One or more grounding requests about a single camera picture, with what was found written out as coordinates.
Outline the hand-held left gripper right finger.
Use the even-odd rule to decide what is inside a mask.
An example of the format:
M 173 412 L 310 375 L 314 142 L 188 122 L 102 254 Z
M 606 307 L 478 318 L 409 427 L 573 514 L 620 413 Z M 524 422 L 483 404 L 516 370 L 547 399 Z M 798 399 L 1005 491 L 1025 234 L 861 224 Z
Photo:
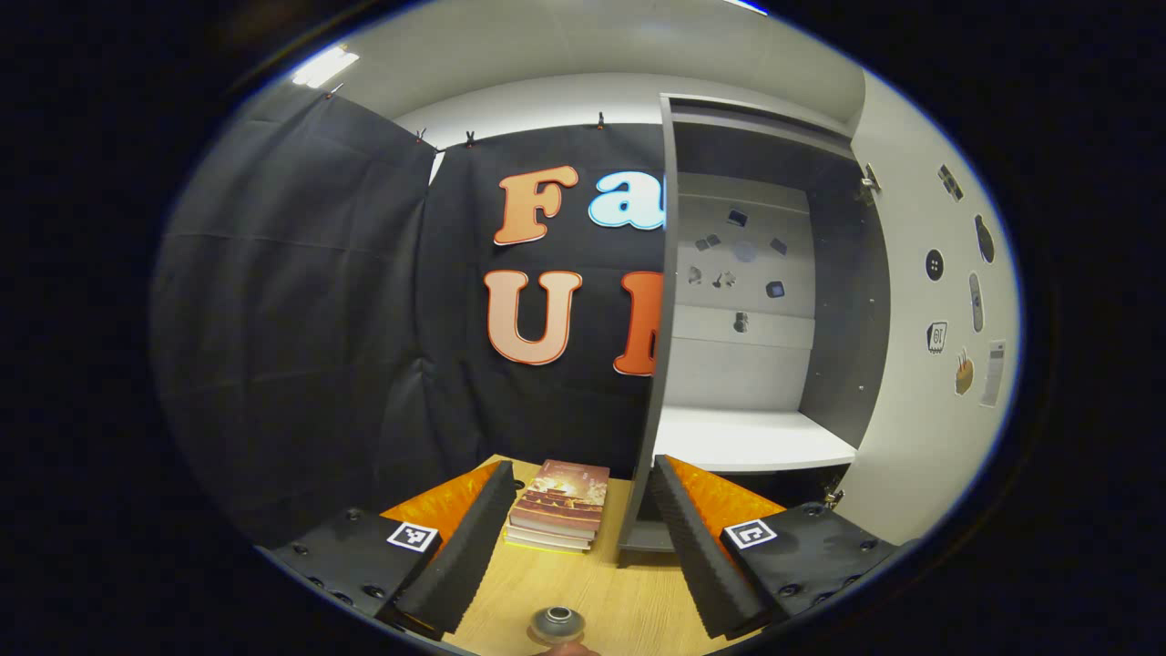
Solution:
M 674 456 L 655 456 L 649 485 L 711 639 L 815 611 L 901 551 L 830 505 L 784 507 Z

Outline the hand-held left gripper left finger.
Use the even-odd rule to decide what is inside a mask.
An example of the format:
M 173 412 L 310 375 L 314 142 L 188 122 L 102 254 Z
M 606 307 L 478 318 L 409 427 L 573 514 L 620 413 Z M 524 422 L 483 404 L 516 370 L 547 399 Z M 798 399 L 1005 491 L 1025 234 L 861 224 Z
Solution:
M 385 512 L 347 507 L 261 553 L 393 630 L 456 632 L 487 573 L 511 506 L 513 464 L 483 464 Z

